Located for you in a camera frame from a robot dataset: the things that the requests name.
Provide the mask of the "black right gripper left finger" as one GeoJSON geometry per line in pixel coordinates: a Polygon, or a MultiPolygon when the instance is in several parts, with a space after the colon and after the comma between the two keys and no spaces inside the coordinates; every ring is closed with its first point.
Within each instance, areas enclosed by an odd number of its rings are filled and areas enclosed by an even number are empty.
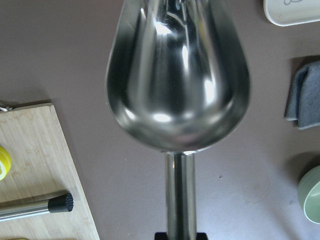
{"type": "Polygon", "coordinates": [[[166,232],[156,232],[154,234],[154,240],[168,240],[166,232]]]}

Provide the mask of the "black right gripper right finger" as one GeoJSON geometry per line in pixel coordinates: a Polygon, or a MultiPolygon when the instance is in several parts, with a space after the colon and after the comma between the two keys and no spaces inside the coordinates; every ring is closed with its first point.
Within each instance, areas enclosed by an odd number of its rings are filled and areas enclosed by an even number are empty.
{"type": "Polygon", "coordinates": [[[208,236],[205,232],[198,232],[196,235],[196,240],[208,240],[208,236]]]}

